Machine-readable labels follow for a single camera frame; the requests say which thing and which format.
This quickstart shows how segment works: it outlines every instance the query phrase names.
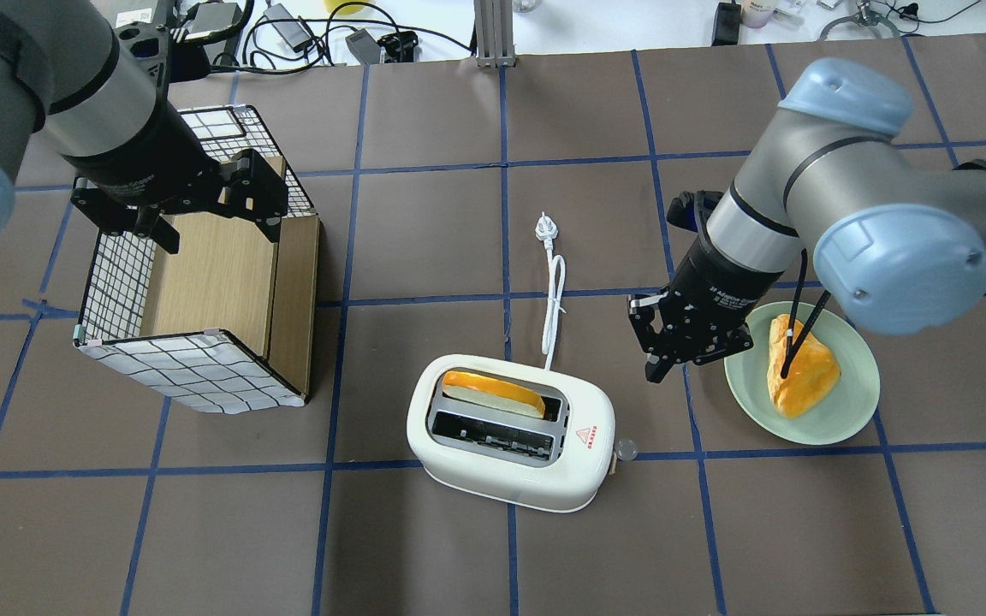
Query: white toaster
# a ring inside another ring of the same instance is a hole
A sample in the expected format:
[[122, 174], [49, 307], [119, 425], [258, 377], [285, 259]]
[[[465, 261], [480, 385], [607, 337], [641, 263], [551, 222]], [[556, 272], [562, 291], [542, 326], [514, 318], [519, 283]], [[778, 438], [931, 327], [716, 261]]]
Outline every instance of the white toaster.
[[[490, 376], [543, 396], [543, 418], [449, 398], [450, 370]], [[413, 391], [406, 434], [431, 478], [473, 495], [570, 513], [591, 503], [607, 476], [615, 410], [582, 379], [474, 355], [445, 355]]]

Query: green plate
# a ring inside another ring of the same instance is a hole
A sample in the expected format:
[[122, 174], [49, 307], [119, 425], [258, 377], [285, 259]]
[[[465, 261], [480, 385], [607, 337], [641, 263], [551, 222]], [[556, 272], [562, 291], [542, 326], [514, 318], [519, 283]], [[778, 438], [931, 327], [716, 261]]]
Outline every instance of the green plate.
[[[740, 408], [767, 432], [805, 445], [830, 445], [854, 436], [873, 417], [881, 397], [881, 375], [865, 340], [845, 320], [822, 311], [813, 324], [813, 335], [832, 350], [839, 362], [839, 381], [832, 393], [806, 414], [784, 418], [767, 394], [767, 359], [770, 323], [790, 312], [789, 301], [760, 305], [748, 315], [748, 330], [755, 346], [725, 358], [725, 378]], [[802, 323], [813, 311], [798, 305]]]

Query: brown table surface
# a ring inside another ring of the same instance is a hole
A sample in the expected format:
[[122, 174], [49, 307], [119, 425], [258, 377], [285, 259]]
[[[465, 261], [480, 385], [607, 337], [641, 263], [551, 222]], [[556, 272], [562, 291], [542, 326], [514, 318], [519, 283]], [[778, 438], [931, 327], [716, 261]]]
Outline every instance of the brown table surface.
[[[627, 326], [626, 293], [692, 241], [662, 206], [723, 190], [825, 55], [911, 91], [912, 164], [986, 156], [986, 35], [173, 87], [257, 106], [324, 222], [312, 402], [233, 417], [71, 347], [95, 231], [34, 140], [0, 238], [0, 613], [986, 613], [986, 299], [866, 335], [880, 411], [822, 448], [757, 428], [720, 363], [645, 382]], [[571, 515], [445, 488], [404, 436], [436, 356], [541, 363], [543, 210], [568, 265], [555, 370], [642, 451]]]

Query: wooden panel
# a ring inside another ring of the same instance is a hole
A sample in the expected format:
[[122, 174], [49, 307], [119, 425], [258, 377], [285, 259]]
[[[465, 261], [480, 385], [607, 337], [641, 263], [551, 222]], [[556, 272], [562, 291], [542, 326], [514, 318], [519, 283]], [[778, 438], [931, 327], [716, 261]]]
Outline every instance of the wooden panel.
[[276, 245], [240, 219], [199, 213], [171, 223], [181, 249], [154, 256], [142, 335], [220, 328], [266, 354]]
[[318, 216], [285, 218], [276, 258], [269, 366], [303, 394], [310, 391], [320, 228]]

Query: bread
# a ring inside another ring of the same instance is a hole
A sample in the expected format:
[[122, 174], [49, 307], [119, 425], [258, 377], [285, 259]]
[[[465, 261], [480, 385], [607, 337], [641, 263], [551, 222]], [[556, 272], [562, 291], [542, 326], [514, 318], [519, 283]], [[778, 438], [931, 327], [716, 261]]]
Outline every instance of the bread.
[[[767, 363], [767, 390], [775, 409], [784, 418], [797, 418], [827, 397], [839, 381], [839, 363], [832, 351], [813, 336], [801, 343], [798, 354], [790, 364], [790, 373], [782, 378], [786, 362], [786, 330], [789, 315], [779, 315], [770, 323], [770, 351]], [[805, 325], [794, 319], [793, 339], [798, 339]]]
[[443, 375], [443, 394], [455, 400], [488, 406], [529, 418], [543, 418], [543, 396], [515, 382], [489, 376], [450, 370]]

